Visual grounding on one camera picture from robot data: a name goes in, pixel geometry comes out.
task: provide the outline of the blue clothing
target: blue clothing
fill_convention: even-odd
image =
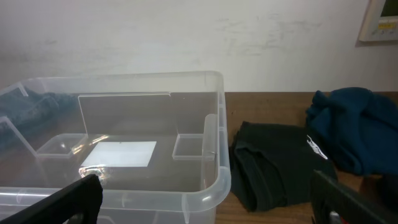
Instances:
[[[76,96],[65,93],[38,94],[25,88],[28,96],[16,88],[0,95],[0,117],[6,116],[26,138],[40,134],[52,120],[78,104]],[[0,123],[0,151],[18,140],[7,123]]]
[[[336,165],[358,175],[398,174],[398,109],[364,88],[317,91],[307,126],[328,145]]]

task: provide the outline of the wall-mounted device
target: wall-mounted device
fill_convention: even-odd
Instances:
[[[398,40],[398,0],[371,0],[359,40]]]

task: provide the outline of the wooden desk surface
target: wooden desk surface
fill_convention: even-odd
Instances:
[[[253,123],[278,123],[305,125],[305,110],[311,105],[314,93],[226,93],[226,113],[228,141],[242,121]],[[398,103],[398,93],[382,93]],[[363,178],[338,171],[338,179],[345,185],[359,191]],[[275,208],[268,212],[247,212],[235,195],[229,193],[217,207],[216,224],[287,224],[311,223],[310,203],[285,208]]]

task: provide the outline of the clear plastic storage box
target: clear plastic storage box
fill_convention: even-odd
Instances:
[[[33,78],[0,91],[0,220],[88,174],[98,223],[214,223],[229,192],[216,72]]]

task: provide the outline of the white wall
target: white wall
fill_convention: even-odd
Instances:
[[[356,47],[366,0],[0,0],[0,87],[217,70],[226,91],[398,90],[398,45]]]

